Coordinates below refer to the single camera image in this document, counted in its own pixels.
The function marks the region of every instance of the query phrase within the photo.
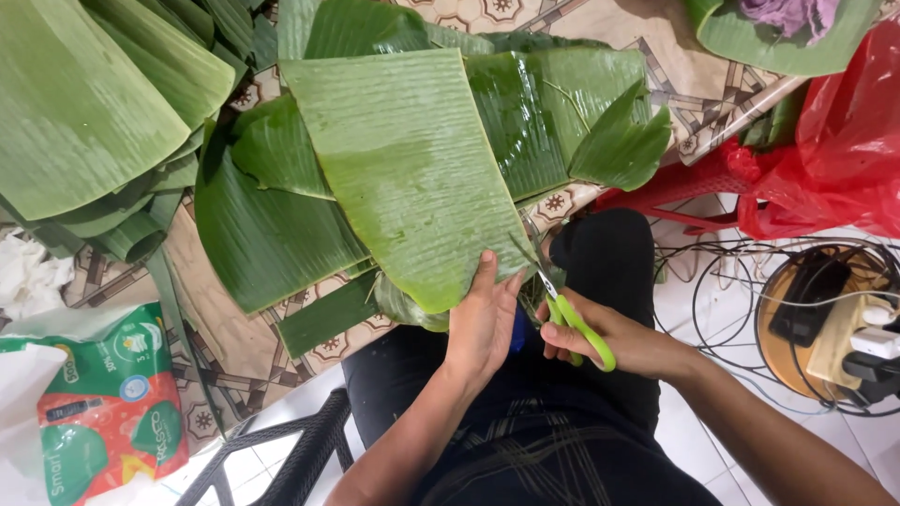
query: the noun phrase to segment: patterned tablecloth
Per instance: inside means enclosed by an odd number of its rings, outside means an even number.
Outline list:
[[[528,30],[606,41],[635,48],[647,57],[652,104],[672,112],[672,144],[686,163],[762,114],[802,79],[783,77],[713,56],[699,47],[680,0],[395,0],[416,9],[426,21],[466,32]],[[896,0],[886,2],[886,8]],[[267,13],[277,23],[277,6]],[[256,74],[229,104],[246,111],[281,94],[277,68]],[[574,183],[535,205],[530,214],[545,230],[593,201],[597,185]],[[230,299],[212,270],[194,223],[193,193],[184,194],[164,247],[175,268],[179,302],[189,321],[180,322],[200,370],[172,331],[168,341],[175,363],[184,426],[191,452],[219,435],[202,377],[224,429],[260,412],[293,388],[338,364],[383,335],[393,323],[377,315],[290,360],[275,323],[314,303],[347,282],[331,278],[250,315]],[[89,248],[76,257],[76,279],[66,290],[71,307],[96,307],[156,300],[158,294],[142,264],[109,263]],[[0,319],[0,328],[5,322]]]

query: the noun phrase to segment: red plastic stool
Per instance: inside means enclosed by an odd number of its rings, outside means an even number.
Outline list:
[[[685,235],[700,235],[737,226],[737,211],[701,218],[683,212],[666,211],[657,206],[705,194],[747,193],[762,172],[749,149],[731,138],[691,167],[675,164],[660,168],[646,185],[625,192],[606,191],[594,202],[594,211],[611,207],[629,207],[647,216],[684,223]]]

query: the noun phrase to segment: green scissor handle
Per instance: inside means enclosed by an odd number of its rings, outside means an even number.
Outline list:
[[[613,352],[609,349],[607,342],[581,319],[572,308],[572,305],[569,304],[569,301],[566,300],[565,295],[558,295],[556,300],[554,300],[548,294],[546,300],[547,307],[550,308],[550,321],[557,325],[572,327],[580,332],[600,355],[600,360],[603,362],[603,367],[600,368],[601,371],[608,373],[616,368],[616,357],[613,356]],[[578,367],[583,363],[584,360],[580,354],[574,351],[570,351],[570,354],[571,362],[574,366]]]

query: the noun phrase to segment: hand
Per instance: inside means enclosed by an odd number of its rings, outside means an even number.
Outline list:
[[[690,345],[648,329],[569,288],[563,288],[560,293],[565,295],[584,322],[607,342],[616,357],[616,369],[668,381],[689,374],[695,360],[700,357]],[[535,316],[543,321],[549,315],[550,310],[544,301]],[[541,326],[541,337],[547,358],[569,360],[569,352],[574,351],[600,362],[597,350],[576,329],[547,322]]]
[[[496,275],[497,255],[486,249],[481,253],[469,293],[450,310],[450,339],[444,363],[466,381],[477,381],[480,388],[500,369],[509,353],[516,295],[525,270],[495,285]]]

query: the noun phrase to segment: person's left hand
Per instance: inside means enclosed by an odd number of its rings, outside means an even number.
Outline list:
[[[450,310],[450,339],[445,365],[481,387],[500,369],[509,353],[516,295],[525,269],[494,284],[497,255],[481,253],[472,287],[462,302]]]

